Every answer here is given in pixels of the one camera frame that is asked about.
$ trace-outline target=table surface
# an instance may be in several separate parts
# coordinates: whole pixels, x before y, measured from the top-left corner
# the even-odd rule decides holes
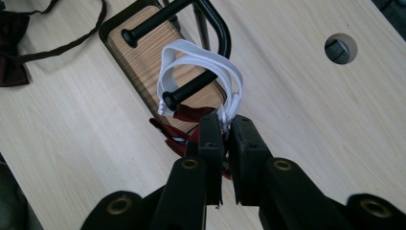
[[[48,0],[6,0],[9,10]],[[130,5],[108,1],[108,17]],[[213,0],[244,75],[240,114],[275,156],[297,162],[329,197],[381,196],[406,212],[406,43],[369,0]],[[49,50],[90,30],[98,0],[60,1],[32,17],[22,54]],[[192,9],[179,14],[198,40]],[[331,35],[354,39],[346,65],[325,54]],[[215,48],[215,36],[211,36]],[[148,123],[150,112],[95,35],[60,57],[27,63],[29,85],[0,89],[0,151],[45,229],[79,229],[106,195],[146,196],[177,159]],[[260,229],[257,208],[208,210],[208,229]]]

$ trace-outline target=brown strap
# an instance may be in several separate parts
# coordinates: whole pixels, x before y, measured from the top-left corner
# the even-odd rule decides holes
[[[36,12],[47,13],[52,9],[52,7],[55,5],[55,3],[57,1],[58,0],[52,0],[50,5],[48,6],[48,8],[45,11],[32,11],[32,12],[22,12],[22,13],[23,14],[26,13],[27,15],[32,15]],[[92,34],[94,34],[99,29],[99,26],[102,24],[102,21],[104,20],[104,18],[106,16],[107,7],[106,7],[105,0],[101,0],[101,2],[102,2],[101,13],[99,15],[96,26],[88,34],[85,34],[82,37],[78,38],[77,40],[74,40],[74,41],[70,42],[69,44],[60,46],[51,51],[45,51],[45,52],[40,52],[40,53],[36,53],[36,54],[27,54],[27,55],[23,55],[23,56],[19,56],[19,57],[9,57],[9,58],[11,58],[14,61],[14,63],[16,63],[16,64],[24,64],[25,62],[32,61],[32,60],[59,56],[59,55],[65,53],[66,51],[74,48],[75,46],[80,45],[83,41],[85,41],[87,38],[89,38]]]

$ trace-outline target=dark fabric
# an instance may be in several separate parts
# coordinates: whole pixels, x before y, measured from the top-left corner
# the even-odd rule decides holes
[[[57,0],[52,0],[45,11],[0,11],[0,87],[28,84],[29,81],[23,66],[24,63],[32,60],[59,56],[75,46],[80,45],[99,29],[106,15],[106,3],[104,0],[101,0],[102,7],[98,21],[95,28],[93,28],[88,34],[51,51],[19,56],[17,54],[17,44],[27,31],[30,22],[30,15],[37,12],[47,13],[53,8],[56,2]]]

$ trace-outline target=white fabric loop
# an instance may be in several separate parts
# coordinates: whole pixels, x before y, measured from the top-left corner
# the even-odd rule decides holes
[[[176,59],[176,52],[184,55]],[[234,64],[227,58],[218,54],[206,51],[193,43],[179,39],[168,44],[162,50],[162,65],[157,83],[157,94],[160,99],[158,114],[169,116],[173,114],[163,101],[165,91],[173,92],[179,88],[173,78],[173,68],[177,65],[196,65],[215,73],[224,86],[227,99],[218,111],[218,120],[227,127],[234,119],[242,100],[242,75]],[[233,92],[232,78],[237,83],[237,92]]]

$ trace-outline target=round hole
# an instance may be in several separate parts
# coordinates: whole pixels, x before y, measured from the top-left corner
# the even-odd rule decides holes
[[[382,219],[388,218],[392,214],[384,205],[371,199],[361,200],[361,207],[371,215]]]
[[[107,212],[111,215],[125,213],[132,206],[132,200],[126,196],[112,200],[107,206]]]
[[[192,159],[182,161],[182,167],[187,170],[192,170],[196,168],[198,165],[199,163]]]
[[[358,54],[358,47],[351,36],[347,34],[334,34],[326,41],[325,52],[328,59],[332,62],[344,65],[355,60]]]
[[[274,162],[274,166],[280,170],[288,171],[292,169],[292,165],[289,162],[284,160],[277,160]]]

